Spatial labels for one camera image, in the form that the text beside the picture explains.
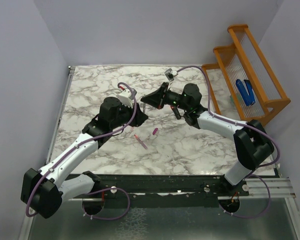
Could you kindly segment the purple pen cap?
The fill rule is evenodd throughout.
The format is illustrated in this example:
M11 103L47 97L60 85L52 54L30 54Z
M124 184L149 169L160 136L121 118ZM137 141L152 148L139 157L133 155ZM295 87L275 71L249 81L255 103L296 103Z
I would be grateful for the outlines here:
M156 128L153 130L152 134L155 135L155 134L157 133L157 131L158 131L158 128L156 127Z

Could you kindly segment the blue stapler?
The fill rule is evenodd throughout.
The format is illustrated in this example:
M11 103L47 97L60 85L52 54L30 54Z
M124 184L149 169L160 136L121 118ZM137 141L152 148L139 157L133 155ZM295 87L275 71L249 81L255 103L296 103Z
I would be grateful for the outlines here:
M243 81L237 79L235 81L235 85L242 97L244 104L247 107L253 106L256 103L256 100L251 82L248 79L244 79Z

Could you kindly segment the pink marker pen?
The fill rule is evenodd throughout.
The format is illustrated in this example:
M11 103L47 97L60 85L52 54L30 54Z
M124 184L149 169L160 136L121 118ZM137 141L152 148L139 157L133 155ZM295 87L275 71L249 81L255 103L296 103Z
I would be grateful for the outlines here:
M139 144L145 149L147 150L148 147L146 146L146 144L135 134L134 135L135 139L139 142Z

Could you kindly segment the orange wooden rack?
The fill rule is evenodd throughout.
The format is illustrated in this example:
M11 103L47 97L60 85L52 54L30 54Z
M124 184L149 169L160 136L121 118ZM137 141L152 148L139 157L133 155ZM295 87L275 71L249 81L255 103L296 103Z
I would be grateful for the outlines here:
M202 70L220 70L238 116L243 121L259 120L266 126L291 100L270 67L247 24L227 28L232 43L213 49L215 63L202 65ZM255 104L247 106L237 87L239 81L251 83Z

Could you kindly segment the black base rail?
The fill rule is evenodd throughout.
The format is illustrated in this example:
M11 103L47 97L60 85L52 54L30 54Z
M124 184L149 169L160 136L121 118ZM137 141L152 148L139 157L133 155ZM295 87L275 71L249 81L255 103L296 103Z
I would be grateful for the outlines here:
M106 208L217 208L219 200L246 197L243 180L236 186L220 175L118 175L100 174L92 194L78 198L85 203L103 203Z

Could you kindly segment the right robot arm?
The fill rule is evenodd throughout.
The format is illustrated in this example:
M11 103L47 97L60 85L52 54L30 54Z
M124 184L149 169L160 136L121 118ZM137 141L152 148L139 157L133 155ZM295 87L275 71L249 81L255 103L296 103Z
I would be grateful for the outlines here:
M221 177L219 189L230 196L238 184L253 173L275 150L258 120L236 121L223 117L201 105L202 94L196 84L188 83L182 93L169 90L164 82L159 89L141 98L141 102L161 109L165 105L184 111L185 122L197 129L219 134L234 142L237 162Z

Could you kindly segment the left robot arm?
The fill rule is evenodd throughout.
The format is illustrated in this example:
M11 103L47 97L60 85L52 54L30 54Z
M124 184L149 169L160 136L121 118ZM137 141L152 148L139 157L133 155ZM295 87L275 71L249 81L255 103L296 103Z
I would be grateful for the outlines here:
M68 176L113 135L128 126L139 127L147 119L134 96L106 97L99 113L64 152L40 169L30 168L24 174L20 199L26 204L26 216L39 214L47 219L69 199L85 194L93 198L106 190L91 171L72 179Z

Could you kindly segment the black orange highlighter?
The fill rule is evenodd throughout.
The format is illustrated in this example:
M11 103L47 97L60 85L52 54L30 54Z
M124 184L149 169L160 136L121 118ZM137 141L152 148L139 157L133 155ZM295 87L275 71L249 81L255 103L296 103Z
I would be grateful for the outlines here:
M171 106L170 108L171 108L171 110L173 111L175 117L176 117L178 120L180 120L180 119L182 118L182 116L181 116L181 114L180 114L178 108L175 107L175 106Z

